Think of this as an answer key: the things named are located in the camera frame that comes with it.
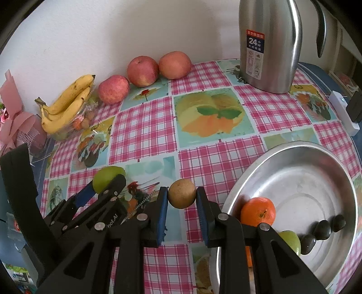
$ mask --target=bunch of bananas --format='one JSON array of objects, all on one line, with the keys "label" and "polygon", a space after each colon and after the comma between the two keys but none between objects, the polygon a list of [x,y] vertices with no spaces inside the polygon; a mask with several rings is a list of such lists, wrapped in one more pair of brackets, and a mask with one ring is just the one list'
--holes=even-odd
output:
[{"label": "bunch of bananas", "polygon": [[42,127],[48,134],[54,134],[68,125],[77,115],[83,103],[89,98],[95,75],[84,75],[75,80],[51,105],[35,99],[42,114]]}]

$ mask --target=thermos handle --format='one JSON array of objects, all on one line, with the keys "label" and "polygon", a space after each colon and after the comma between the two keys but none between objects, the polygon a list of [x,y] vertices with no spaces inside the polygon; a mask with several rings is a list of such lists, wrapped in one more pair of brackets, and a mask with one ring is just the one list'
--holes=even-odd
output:
[{"label": "thermos handle", "polygon": [[318,14],[318,32],[317,32],[317,54],[318,57],[321,58],[324,45],[325,45],[325,38],[327,34],[327,25],[325,21],[325,14],[317,0],[311,0],[313,5],[315,6]]}]

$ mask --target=white wall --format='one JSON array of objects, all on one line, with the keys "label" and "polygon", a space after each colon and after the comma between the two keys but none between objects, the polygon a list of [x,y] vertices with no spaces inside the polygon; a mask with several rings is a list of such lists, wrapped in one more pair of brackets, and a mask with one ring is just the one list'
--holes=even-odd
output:
[{"label": "white wall", "polygon": [[[315,38],[317,13],[308,0],[296,0],[303,23],[301,61],[329,69],[336,22],[328,15],[321,59]],[[0,84],[11,70],[27,111],[34,99],[47,103],[83,74],[100,83],[125,74],[138,55],[156,61],[170,51],[192,62],[239,56],[238,0],[45,0],[15,31],[0,55]]]}]

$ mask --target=metal bolt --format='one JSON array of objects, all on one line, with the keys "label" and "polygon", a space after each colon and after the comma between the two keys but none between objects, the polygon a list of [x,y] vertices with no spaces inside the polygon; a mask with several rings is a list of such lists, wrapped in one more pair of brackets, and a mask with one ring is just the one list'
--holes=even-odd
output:
[{"label": "metal bolt", "polygon": [[259,228],[262,230],[262,231],[268,231],[270,229],[270,225],[268,225],[267,223],[261,223],[259,225]]},{"label": "metal bolt", "polygon": [[96,223],[94,225],[95,230],[98,232],[103,231],[105,227],[106,227],[105,223]]},{"label": "metal bolt", "polygon": [[228,218],[229,218],[229,216],[226,213],[219,213],[219,215],[218,215],[218,219],[222,220],[222,221],[225,221]]},{"label": "metal bolt", "polygon": [[140,213],[139,215],[137,215],[137,219],[140,221],[144,221],[148,218],[148,215],[146,213]]}]

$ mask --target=white power strip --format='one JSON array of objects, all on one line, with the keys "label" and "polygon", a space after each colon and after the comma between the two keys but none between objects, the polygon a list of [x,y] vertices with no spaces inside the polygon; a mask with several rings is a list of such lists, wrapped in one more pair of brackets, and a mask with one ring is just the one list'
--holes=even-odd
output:
[{"label": "white power strip", "polygon": [[346,110],[347,102],[344,100],[343,96],[336,91],[332,91],[331,95],[328,97],[328,100],[332,103],[347,133],[350,136],[357,134],[359,131],[359,125],[351,121],[351,118],[349,117]]}]

